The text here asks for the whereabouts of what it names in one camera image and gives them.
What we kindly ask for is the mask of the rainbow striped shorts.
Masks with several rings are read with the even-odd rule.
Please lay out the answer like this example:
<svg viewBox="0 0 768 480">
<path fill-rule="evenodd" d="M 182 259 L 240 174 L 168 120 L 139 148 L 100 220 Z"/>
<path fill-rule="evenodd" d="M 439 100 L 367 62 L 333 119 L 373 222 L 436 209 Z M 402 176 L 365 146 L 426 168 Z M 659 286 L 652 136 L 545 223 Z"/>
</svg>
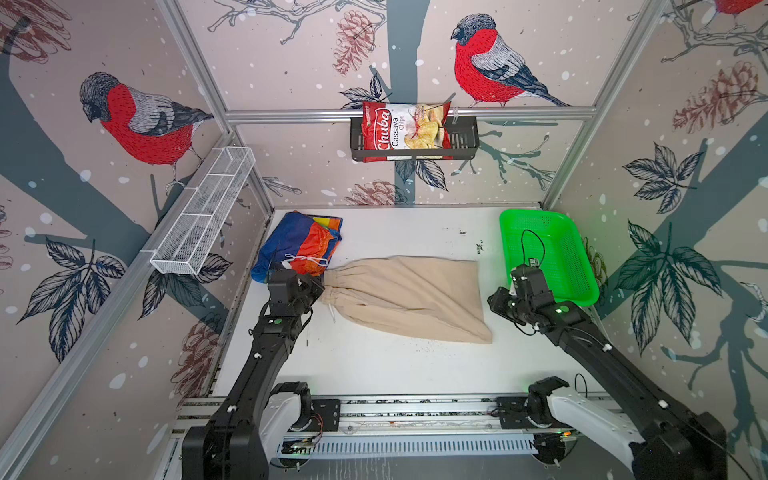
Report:
<svg viewBox="0 0 768 480">
<path fill-rule="evenodd" d="M 306 215 L 292 211 L 284 215 L 260 248 L 251 268 L 251 279 L 266 283 L 279 269 L 300 275 L 322 276 L 342 241 L 340 217 Z"/>
</svg>

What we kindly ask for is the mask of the beige shorts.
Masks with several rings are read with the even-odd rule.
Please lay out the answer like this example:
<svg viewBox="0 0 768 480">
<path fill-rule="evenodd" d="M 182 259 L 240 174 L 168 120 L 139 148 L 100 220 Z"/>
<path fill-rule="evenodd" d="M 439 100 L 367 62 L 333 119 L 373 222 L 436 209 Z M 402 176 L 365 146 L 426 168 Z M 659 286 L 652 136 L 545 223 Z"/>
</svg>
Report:
<svg viewBox="0 0 768 480">
<path fill-rule="evenodd" d="M 482 345 L 493 341 L 474 261 L 356 260 L 325 272 L 320 301 L 353 323 L 385 333 Z"/>
</svg>

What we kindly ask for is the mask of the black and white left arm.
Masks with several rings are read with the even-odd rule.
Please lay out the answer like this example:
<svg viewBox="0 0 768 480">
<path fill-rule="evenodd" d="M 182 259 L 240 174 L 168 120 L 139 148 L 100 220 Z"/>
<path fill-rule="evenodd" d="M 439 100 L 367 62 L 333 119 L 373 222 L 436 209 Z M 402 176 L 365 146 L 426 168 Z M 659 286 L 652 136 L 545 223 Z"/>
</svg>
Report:
<svg viewBox="0 0 768 480">
<path fill-rule="evenodd" d="M 208 422 L 184 437 L 183 479 L 267 479 L 284 435 L 311 416 L 306 384 L 276 386 L 275 381 L 308 324 L 302 317 L 312 315 L 323 282 L 283 269 L 269 277 L 267 287 L 269 298 L 234 386 Z"/>
</svg>

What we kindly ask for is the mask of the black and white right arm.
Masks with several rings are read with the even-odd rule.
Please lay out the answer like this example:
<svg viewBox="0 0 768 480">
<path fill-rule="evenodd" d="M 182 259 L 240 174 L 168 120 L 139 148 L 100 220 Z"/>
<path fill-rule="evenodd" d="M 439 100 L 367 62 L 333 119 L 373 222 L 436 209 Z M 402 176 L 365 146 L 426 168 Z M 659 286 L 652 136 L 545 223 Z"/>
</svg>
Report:
<svg viewBox="0 0 768 480">
<path fill-rule="evenodd" d="M 669 396 L 616 350 L 571 301 L 558 302 L 544 272 L 520 265 L 508 286 L 488 299 L 490 310 L 530 325 L 575 359 L 621 408 L 615 414 L 551 376 L 531 384 L 524 403 L 535 427 L 568 425 L 611 453 L 637 479 L 725 479 L 726 433 L 711 414 L 695 414 Z"/>
</svg>

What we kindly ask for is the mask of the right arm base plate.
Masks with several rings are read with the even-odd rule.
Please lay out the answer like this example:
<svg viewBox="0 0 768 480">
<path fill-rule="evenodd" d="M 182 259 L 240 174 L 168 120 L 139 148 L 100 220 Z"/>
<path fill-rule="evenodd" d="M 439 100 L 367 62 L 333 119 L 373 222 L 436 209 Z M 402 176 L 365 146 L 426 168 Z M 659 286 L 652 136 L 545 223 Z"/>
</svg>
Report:
<svg viewBox="0 0 768 480">
<path fill-rule="evenodd" d="M 500 422 L 502 430 L 539 430 L 565 432 L 574 428 L 557 420 L 536 423 L 529 418 L 528 396 L 500 396 L 496 398 L 496 406 L 490 414 Z"/>
</svg>

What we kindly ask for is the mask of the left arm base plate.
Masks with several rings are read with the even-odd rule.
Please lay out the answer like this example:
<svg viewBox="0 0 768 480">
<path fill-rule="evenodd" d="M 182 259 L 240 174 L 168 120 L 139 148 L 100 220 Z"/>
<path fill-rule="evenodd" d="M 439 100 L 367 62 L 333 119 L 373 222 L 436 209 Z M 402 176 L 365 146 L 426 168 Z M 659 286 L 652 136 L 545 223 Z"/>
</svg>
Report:
<svg viewBox="0 0 768 480">
<path fill-rule="evenodd" d="M 339 428 L 340 401 L 304 398 L 294 393 L 273 395 L 262 412 L 259 433 L 276 433 L 285 427 L 288 433 L 335 432 Z"/>
</svg>

